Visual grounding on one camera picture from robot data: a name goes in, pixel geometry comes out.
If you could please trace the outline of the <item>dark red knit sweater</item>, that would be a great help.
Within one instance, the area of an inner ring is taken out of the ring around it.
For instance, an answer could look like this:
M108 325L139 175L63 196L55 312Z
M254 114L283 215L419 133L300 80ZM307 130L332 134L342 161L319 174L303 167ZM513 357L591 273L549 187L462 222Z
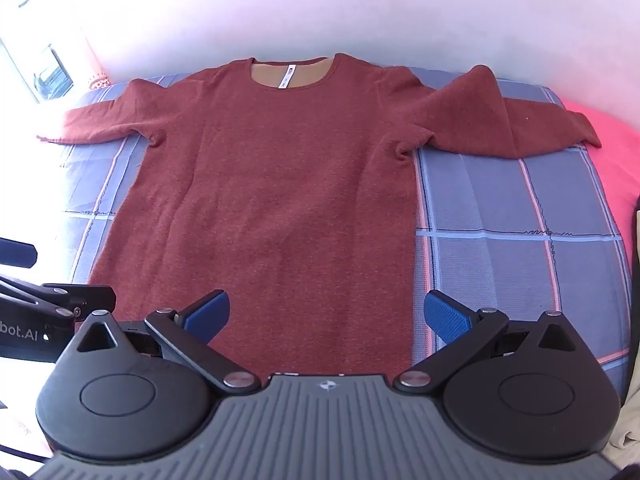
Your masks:
M409 366L418 148L518 159L598 143L581 114L504 98L486 66L436 90L344 54L292 77L241 60L170 87L136 79L47 140L131 133L149 145L90 280L123 321L224 290L215 346L259 376Z

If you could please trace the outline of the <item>blue plaid bed sheet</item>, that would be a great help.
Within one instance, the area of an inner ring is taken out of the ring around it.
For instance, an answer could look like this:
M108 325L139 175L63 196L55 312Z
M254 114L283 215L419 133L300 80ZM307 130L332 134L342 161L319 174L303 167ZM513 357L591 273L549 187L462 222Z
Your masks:
M565 314L613 386L623 385L630 273L589 145L602 146L598 137L597 144L518 159L429 145L414 152L409 366L445 344L423 314L426 294L438 289L471 308L495 307L517 320L547 310Z

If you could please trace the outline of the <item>orange red curtain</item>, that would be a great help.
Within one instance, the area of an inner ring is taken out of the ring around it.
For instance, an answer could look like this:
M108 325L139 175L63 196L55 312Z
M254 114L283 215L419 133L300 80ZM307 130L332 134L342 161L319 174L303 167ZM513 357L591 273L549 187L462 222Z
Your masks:
M88 90L103 89L112 84L110 77L94 55L91 55L87 62L86 83Z

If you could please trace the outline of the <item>pink pillow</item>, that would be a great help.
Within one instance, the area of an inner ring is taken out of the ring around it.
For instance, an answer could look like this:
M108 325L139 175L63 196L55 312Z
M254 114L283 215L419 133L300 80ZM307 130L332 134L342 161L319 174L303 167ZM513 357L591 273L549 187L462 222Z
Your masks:
M628 252L634 241L634 211L639 198L639 131L626 122L594 108L564 100L572 112L590 121L601 141L600 148L588 146L605 198Z

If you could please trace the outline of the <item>window with frame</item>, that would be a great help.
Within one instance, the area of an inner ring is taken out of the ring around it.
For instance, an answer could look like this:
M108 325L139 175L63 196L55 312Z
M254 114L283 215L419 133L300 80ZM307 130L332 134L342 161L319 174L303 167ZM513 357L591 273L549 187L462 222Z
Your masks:
M58 53L60 0L1 0L1 43L37 102L57 100L74 81Z

